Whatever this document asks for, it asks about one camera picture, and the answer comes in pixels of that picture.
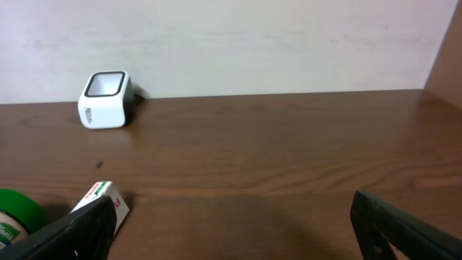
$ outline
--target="green lid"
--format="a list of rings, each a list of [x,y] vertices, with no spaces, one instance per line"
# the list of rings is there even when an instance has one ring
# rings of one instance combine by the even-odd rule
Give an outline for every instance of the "green lid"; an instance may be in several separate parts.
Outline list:
[[[7,188],[0,188],[0,211],[19,220],[29,235],[45,226],[43,209],[28,196]]]

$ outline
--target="white wall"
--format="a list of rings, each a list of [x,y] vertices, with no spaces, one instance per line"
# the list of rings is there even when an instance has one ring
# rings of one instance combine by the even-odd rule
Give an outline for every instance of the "white wall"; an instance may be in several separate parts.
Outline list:
[[[0,103],[423,88],[457,0],[0,0]]]

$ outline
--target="wooden side panel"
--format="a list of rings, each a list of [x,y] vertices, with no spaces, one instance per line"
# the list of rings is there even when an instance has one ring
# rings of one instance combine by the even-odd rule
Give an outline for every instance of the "wooden side panel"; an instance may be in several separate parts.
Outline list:
[[[460,2],[425,89],[462,108],[462,4]]]

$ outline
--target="label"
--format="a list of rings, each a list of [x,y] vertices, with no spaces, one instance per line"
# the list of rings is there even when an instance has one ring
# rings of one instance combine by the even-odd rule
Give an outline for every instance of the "label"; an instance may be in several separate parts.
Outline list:
[[[12,244],[21,231],[9,224],[0,222],[0,249]]]

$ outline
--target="cardboard box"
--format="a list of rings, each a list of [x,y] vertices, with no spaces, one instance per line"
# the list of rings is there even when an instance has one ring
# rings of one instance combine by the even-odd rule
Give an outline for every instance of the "cardboard box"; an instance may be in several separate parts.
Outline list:
[[[110,196],[114,203],[115,213],[117,215],[117,223],[115,224],[114,231],[115,235],[130,209],[122,199],[122,196],[118,193],[117,188],[114,186],[112,181],[100,181],[95,183],[95,185],[93,185],[93,187],[88,191],[87,195],[83,197],[72,211],[78,210],[102,195]]]

